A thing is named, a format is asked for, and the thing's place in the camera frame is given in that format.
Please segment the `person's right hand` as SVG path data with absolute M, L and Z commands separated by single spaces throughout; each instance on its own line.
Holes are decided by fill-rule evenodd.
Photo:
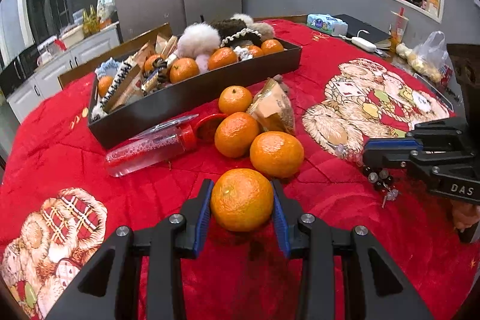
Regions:
M 480 208 L 478 205 L 452 200 L 452 218 L 454 227 L 465 230 L 480 221 Z

